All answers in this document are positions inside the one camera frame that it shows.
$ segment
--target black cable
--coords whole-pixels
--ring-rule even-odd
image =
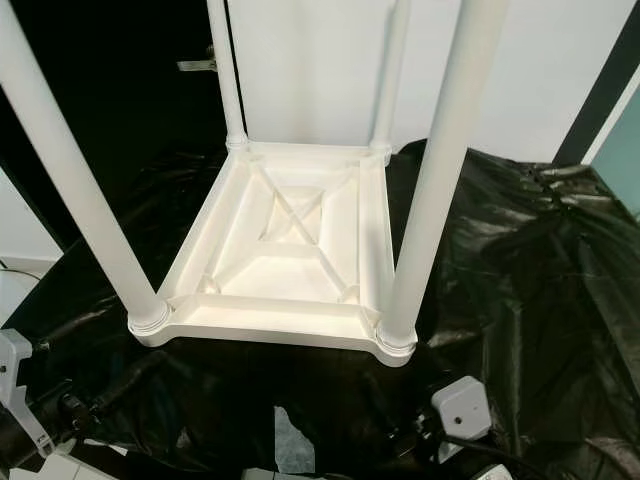
[[[452,437],[450,435],[445,435],[443,441],[453,443],[454,445],[458,445],[460,447],[468,448],[469,450],[474,450],[476,452],[485,453],[492,457],[498,458],[505,463],[513,463],[526,470],[528,473],[532,474],[535,478],[540,480],[549,480],[549,478],[541,472],[536,466],[527,462],[526,460],[516,457],[515,455],[510,455],[502,450],[497,448],[490,447],[488,445],[484,445],[480,442],[474,442],[473,440],[464,440],[462,438]]]
[[[0,268],[0,272],[21,273],[22,275],[27,275],[28,277],[35,278],[38,281],[42,280],[40,277],[38,277],[37,275],[34,275],[33,273],[24,272],[22,270],[16,270],[15,268],[3,267],[3,268]]]

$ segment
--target black plastic sheet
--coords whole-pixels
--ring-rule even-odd
[[[387,169],[397,255],[424,141]],[[224,155],[172,153],[116,208],[158,287]],[[588,167],[517,164],[470,151],[418,321],[428,343],[485,382],[494,441],[556,479],[640,478],[640,228]],[[64,379],[86,399],[149,355],[84,242],[6,327],[50,350],[22,373],[33,397]],[[176,468],[273,469],[273,406],[313,443],[318,472],[425,472],[394,463],[358,388],[373,375],[402,422],[430,381],[421,350],[404,368],[369,354],[178,338],[166,361],[91,433]],[[460,454],[456,462],[470,455]]]

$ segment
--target white device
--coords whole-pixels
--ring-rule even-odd
[[[397,367],[417,341],[416,318],[507,5],[461,3],[395,272],[384,169],[410,0],[393,2],[389,32],[380,26],[384,68],[373,135],[361,147],[250,141],[224,1],[208,0],[229,155],[157,293],[8,0],[0,0],[0,83],[140,342],[184,336],[344,348]]]

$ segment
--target black tarp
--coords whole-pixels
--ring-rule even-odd
[[[396,255],[423,149],[409,145],[387,169]],[[116,206],[154,287],[223,160],[164,155]],[[151,352],[128,333],[84,242],[5,327],[50,340],[22,372],[34,397],[71,379],[90,402]],[[554,479],[640,478],[640,227],[593,170],[469,151],[417,329],[421,343],[486,384],[500,447]],[[389,369],[366,353],[284,345],[178,338],[156,350],[166,361],[91,438],[222,478],[274,468],[273,405],[281,405],[313,442],[318,472],[429,478],[392,462],[357,387],[370,373],[401,423],[410,421],[429,381],[421,351]]]

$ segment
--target white cylindrical leg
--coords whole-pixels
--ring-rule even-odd
[[[107,278],[130,327],[151,329],[168,305],[151,288],[47,85],[8,0],[0,0],[0,84]]]
[[[218,82],[222,95],[224,117],[227,122],[227,148],[237,150],[245,147],[247,134],[242,122],[240,96],[236,84],[236,72],[231,53],[231,39],[227,28],[227,16],[224,0],[207,0],[209,21],[213,36],[213,49],[216,53],[218,66]]]
[[[463,0],[407,220],[380,341],[406,349],[467,151],[508,0]]]
[[[396,0],[387,37],[387,45],[380,83],[376,120],[370,147],[391,153],[391,127],[398,97],[402,71],[402,57],[409,25],[411,0]]]

